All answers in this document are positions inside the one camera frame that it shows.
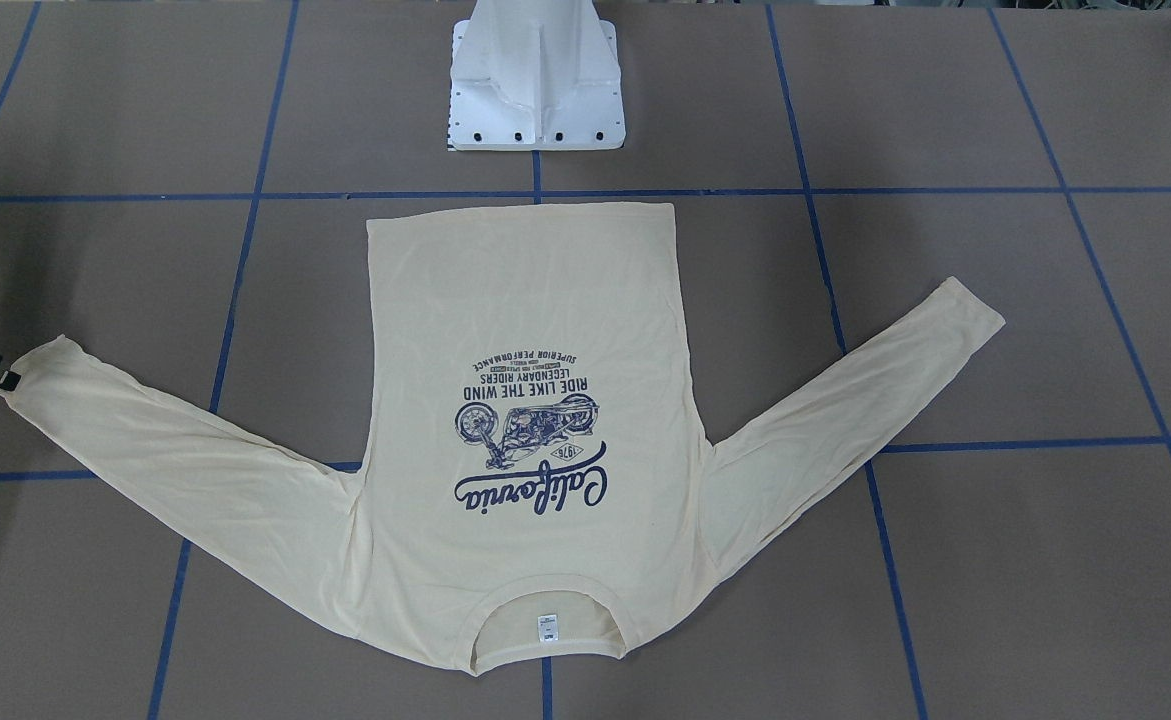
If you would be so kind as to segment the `cream long-sleeve graphic shirt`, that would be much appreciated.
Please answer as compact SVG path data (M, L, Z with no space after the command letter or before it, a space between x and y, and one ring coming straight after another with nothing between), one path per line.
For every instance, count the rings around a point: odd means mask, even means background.
M622 659L836 491L1004 327L956 277L742 428L696 406L674 210L367 222L374 393L338 471L60 336L6 404L330 632L480 676Z

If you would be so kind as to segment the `white central mounting column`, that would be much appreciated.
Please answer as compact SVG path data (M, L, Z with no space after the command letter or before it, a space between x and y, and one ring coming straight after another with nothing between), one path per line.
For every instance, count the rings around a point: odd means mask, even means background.
M625 143L617 30L591 1L479 1L451 36L448 150Z

